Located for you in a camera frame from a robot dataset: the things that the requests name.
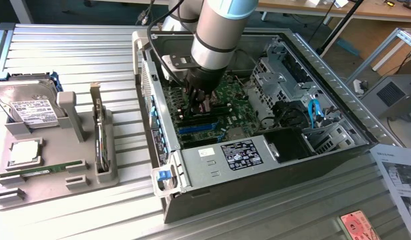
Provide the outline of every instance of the hard drive label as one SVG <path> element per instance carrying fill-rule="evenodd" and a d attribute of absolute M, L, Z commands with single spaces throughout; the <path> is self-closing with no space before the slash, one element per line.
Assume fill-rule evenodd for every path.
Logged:
<path fill-rule="evenodd" d="M 23 122 L 28 125 L 58 121 L 58 116 L 48 99 L 34 101 L 14 101 L 11 102 L 11 105 L 16 110 Z"/>
<path fill-rule="evenodd" d="M 230 143 L 221 147 L 227 164 L 234 171 L 265 163 L 253 140 Z"/>

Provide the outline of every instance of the power supply vent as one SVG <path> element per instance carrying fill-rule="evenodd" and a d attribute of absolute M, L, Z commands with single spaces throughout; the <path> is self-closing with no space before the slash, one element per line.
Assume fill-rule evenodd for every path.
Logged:
<path fill-rule="evenodd" d="M 377 95 L 389 107 L 391 107 L 393 104 L 395 104 L 398 100 L 406 96 L 405 92 L 399 89 L 394 82 L 390 82 Z"/>

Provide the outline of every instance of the cable connector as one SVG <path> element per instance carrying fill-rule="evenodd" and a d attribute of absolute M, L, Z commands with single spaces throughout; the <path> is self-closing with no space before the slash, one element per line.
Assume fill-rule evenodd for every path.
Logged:
<path fill-rule="evenodd" d="M 138 21 L 142 21 L 142 23 L 144 22 L 146 15 L 147 15 L 147 11 L 143 10 L 142 13 L 140 13 L 139 16 L 138 16 Z"/>
<path fill-rule="evenodd" d="M 146 16 L 146 17 L 143 18 L 143 20 L 142 20 L 142 26 L 147 25 L 149 19 L 150 19 L 149 16 Z"/>

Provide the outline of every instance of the green circuit board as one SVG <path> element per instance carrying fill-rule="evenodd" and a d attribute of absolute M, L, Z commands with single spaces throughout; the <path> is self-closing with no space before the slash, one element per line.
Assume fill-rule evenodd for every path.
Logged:
<path fill-rule="evenodd" d="M 163 87 L 173 123 L 182 147 L 194 148 L 202 145 L 227 142 L 251 137 L 258 129 L 255 110 L 243 91 L 242 84 L 233 75 L 225 75 L 211 97 L 211 113 L 201 116 L 206 120 L 186 117 L 189 95 L 185 87 Z M 211 126 L 199 132 L 181 133 L 186 128 Z"/>

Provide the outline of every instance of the aluminum extrusion table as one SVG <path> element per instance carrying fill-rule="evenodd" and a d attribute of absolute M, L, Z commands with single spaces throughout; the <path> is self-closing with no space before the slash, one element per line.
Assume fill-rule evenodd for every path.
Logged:
<path fill-rule="evenodd" d="M 350 85 L 357 77 L 361 75 L 362 71 L 369 67 L 369 65 L 373 63 L 375 58 L 379 56 L 379 54 L 391 46 L 391 43 L 397 40 L 401 39 L 399 43 L 397 46 L 391 49 L 391 51 L 386 54 L 385 58 L 381 60 L 378 65 L 381 66 L 385 62 L 389 60 L 389 58 L 394 55 L 394 53 L 401 49 L 403 44 L 409 44 L 411 47 L 411 28 L 397 28 L 390 36 L 387 36 L 386 40 L 381 43 L 379 47 L 377 50 L 371 53 L 369 58 L 365 60 L 365 62 L 361 64 L 361 66 L 357 68 L 355 72 L 351 74 L 351 76 L 346 80 L 346 85 Z"/>
<path fill-rule="evenodd" d="M 0 31 L 3 70 L 55 70 L 63 88 L 76 92 L 78 111 L 91 109 L 90 83 L 100 82 L 102 99 L 114 112 L 120 177 L 116 187 L 0 211 L 0 240 L 343 240 L 337 217 L 358 209 L 365 211 L 383 240 L 410 239 L 369 155 L 310 182 L 163 224 L 135 91 L 131 34 L 136 29 L 18 24 L 14 30 Z M 6 118 L 0 110 L 0 133 Z"/>

